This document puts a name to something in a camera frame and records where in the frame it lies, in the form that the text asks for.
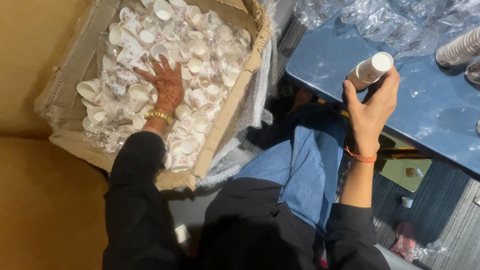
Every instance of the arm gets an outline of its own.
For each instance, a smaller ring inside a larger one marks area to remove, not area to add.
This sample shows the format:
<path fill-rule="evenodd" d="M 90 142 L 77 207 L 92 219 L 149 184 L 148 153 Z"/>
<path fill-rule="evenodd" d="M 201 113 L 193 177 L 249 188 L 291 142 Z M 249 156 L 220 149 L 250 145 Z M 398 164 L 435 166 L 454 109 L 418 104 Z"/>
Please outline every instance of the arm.
<path fill-rule="evenodd" d="M 158 76 L 147 78 L 162 83 L 157 84 L 162 94 L 155 108 L 171 116 L 178 105 L 171 101 L 183 96 L 180 68 L 172 71 L 168 65 L 168 70 L 163 70 L 157 64 L 156 71 Z M 180 87 L 178 80 L 165 79 L 168 73 L 180 78 Z M 103 269 L 170 270 L 180 268 L 179 262 L 185 261 L 168 207 L 153 182 L 165 155 L 160 135 L 166 125 L 162 118 L 149 119 L 141 132 L 127 139 L 115 158 L 105 194 L 108 246 L 103 253 Z"/>
<path fill-rule="evenodd" d="M 378 137 L 396 106 L 400 77 L 392 67 L 365 104 L 357 98 L 355 87 L 344 82 L 350 122 L 355 137 L 355 154 L 374 157 Z M 352 159 L 340 203 L 333 204 L 327 222 L 325 246 L 330 269 L 390 269 L 382 253 L 374 247 L 376 232 L 372 210 L 373 163 Z"/>

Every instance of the person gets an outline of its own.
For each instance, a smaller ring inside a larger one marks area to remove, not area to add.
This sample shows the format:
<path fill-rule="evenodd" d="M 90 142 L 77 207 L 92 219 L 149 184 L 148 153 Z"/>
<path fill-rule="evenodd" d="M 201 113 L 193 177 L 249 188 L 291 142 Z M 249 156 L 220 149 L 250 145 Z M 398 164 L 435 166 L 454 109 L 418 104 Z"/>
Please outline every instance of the person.
<path fill-rule="evenodd" d="M 161 62 L 156 76 L 136 70 L 156 85 L 155 109 L 163 114 L 132 134 L 113 164 L 103 269 L 318 269 L 324 248 L 328 269 L 389 269 L 374 247 L 372 179 L 378 137 L 396 106 L 395 67 L 366 103 L 343 82 L 356 144 L 339 203 L 347 120 L 328 105 L 303 104 L 286 118 L 284 140 L 247 163 L 208 206 L 197 255 L 190 258 L 153 183 L 166 152 L 160 137 L 166 119 L 183 101 L 180 63 L 172 70 L 165 57 Z"/>

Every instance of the blue table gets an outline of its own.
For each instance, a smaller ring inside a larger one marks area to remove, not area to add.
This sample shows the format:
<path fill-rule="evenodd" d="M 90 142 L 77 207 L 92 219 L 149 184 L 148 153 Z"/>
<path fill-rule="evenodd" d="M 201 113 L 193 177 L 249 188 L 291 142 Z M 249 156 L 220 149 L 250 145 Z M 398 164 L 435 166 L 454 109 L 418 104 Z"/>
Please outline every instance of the blue table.
<path fill-rule="evenodd" d="M 342 102 L 347 74 L 379 51 L 393 53 L 335 16 L 305 32 L 286 72 L 327 102 Z M 466 79 L 465 66 L 443 69 L 429 55 L 401 58 L 395 67 L 401 77 L 398 102 L 384 131 L 480 179 L 480 86 Z M 359 99 L 366 93 L 359 93 Z"/>

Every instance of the bangle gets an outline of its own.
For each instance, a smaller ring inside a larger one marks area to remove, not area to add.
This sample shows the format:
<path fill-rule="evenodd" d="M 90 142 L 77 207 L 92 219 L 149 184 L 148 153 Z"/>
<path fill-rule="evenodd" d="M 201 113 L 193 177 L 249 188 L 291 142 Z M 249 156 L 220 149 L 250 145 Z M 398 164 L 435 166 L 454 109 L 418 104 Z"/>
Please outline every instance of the bangle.
<path fill-rule="evenodd" d="M 352 152 L 350 152 L 350 150 L 348 149 L 348 147 L 345 148 L 345 150 L 347 151 L 348 154 L 350 154 L 354 159 L 360 161 L 360 162 L 364 162 L 364 163 L 374 163 L 376 160 L 377 160 L 377 155 L 373 156 L 373 157 L 363 157 L 361 155 L 357 155 L 357 154 L 353 154 Z"/>

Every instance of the gray carpet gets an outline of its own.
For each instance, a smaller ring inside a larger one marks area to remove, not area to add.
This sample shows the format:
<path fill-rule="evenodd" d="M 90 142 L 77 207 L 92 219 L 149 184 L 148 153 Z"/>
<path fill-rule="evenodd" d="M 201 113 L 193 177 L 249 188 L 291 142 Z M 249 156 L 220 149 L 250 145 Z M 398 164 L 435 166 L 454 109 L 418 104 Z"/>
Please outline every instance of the gray carpet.
<path fill-rule="evenodd" d="M 303 31 L 293 20 L 278 46 L 280 97 L 293 94 L 294 87 L 283 76 L 283 67 Z M 286 112 L 290 107 L 282 108 Z M 279 128 L 277 123 L 264 124 L 262 129 L 244 130 L 237 138 L 245 148 L 258 154 L 273 144 Z M 342 160 L 340 178 L 347 169 L 348 159 Z M 418 245 L 424 247 L 439 239 L 450 252 L 448 256 L 426 255 L 414 261 L 415 265 L 426 270 L 480 270 L 480 245 L 477 244 L 480 241 L 480 207 L 472 202 L 479 194 L 479 182 L 437 161 L 432 163 L 415 193 L 375 173 L 373 207 L 378 243 L 390 248 L 395 240 L 396 224 L 408 221 L 415 228 Z M 402 196 L 414 199 L 411 209 L 401 206 Z"/>

